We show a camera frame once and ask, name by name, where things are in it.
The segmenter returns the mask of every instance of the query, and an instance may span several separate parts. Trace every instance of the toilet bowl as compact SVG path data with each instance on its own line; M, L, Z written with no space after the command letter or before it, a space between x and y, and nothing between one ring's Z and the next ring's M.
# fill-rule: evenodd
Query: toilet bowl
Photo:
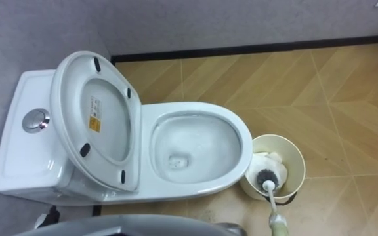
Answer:
M233 112L142 105L109 61L76 52L56 71L20 78L1 139L0 193L57 205L196 197L237 182L251 155Z

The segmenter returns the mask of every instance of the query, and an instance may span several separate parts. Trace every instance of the white bucket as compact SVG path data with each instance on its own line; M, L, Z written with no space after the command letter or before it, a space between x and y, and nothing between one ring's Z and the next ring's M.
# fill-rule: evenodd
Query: white bucket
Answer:
M279 205L285 205L294 200L295 195L302 186L306 176L306 165L300 150L288 139L275 135L265 134L253 140L253 153L276 152L282 158L282 164L288 170L288 177L282 188L275 193L275 200ZM257 175L247 169L244 177L240 180L241 188L252 198L257 200L266 200L264 196L268 194L260 191L251 183L247 176Z

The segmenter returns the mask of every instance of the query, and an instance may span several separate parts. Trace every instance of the toilet brush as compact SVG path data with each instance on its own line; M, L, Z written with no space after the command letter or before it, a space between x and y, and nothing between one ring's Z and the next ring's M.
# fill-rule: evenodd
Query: toilet brush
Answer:
M263 191L267 191L269 195L272 209L269 217L269 227L272 231L272 236L288 236L287 221L285 217L278 214L274 198L274 190L279 186L277 176L271 170L261 170L257 174L257 184Z

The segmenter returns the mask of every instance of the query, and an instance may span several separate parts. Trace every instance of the flush button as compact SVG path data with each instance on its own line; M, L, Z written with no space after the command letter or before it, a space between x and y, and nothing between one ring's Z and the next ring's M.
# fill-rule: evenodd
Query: flush button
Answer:
M47 127L50 119L49 112L45 109L31 110L23 118L23 129L30 134L37 133Z

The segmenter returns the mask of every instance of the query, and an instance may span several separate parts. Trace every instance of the warning label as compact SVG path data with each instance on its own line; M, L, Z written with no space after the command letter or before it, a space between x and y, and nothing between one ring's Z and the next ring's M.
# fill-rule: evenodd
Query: warning label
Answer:
M99 99L91 97L89 128L100 132L102 126L102 103Z

